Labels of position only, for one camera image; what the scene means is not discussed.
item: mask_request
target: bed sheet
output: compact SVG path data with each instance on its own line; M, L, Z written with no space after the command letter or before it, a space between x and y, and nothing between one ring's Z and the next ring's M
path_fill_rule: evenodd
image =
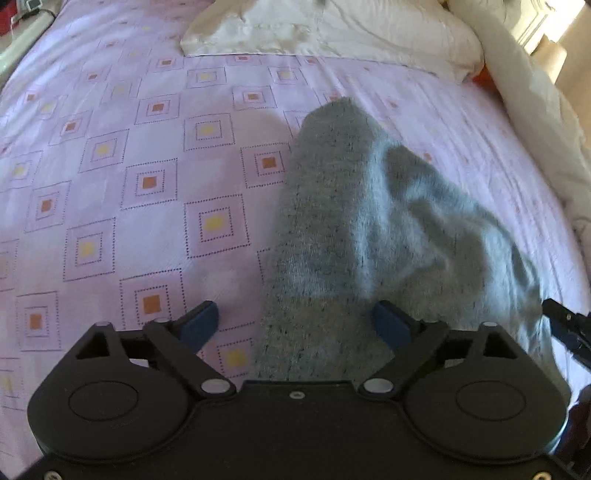
M403 66L317 57L184 58L207 2L69 0L0 96L0 469L39 455L31 393L94 322L137 329L210 299L199 355L240 384L265 259L305 115L352 96L493 211L543 296L591 308L555 195L500 103ZM574 390L590 375L559 345Z

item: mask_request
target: beige wall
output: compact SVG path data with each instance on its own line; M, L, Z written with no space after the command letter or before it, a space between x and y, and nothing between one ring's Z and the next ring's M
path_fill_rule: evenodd
M591 7L581 10L560 44L566 49L567 57L556 85L573 105L591 140Z

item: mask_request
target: beige cylindrical object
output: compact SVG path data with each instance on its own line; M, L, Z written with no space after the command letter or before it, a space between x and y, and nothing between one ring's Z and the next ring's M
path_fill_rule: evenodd
M551 41L544 35L540 41L540 45L531 56L548 74L552 83L556 83L558 74L560 74L560 70L566 60L566 50L564 47L559 43Z

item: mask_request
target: folded gray fabric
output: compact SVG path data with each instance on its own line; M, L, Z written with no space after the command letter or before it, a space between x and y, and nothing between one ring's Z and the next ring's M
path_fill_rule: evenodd
M392 359L369 317L384 299L453 328L499 323L570 398L532 263L350 99L306 118L286 184L255 378L363 381Z

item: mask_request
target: gray garment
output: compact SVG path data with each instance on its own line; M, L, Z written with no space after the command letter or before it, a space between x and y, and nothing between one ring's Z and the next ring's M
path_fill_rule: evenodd
M350 99L304 121L265 284L255 378L363 381L392 359L369 314L502 325L565 398L540 282L496 218Z

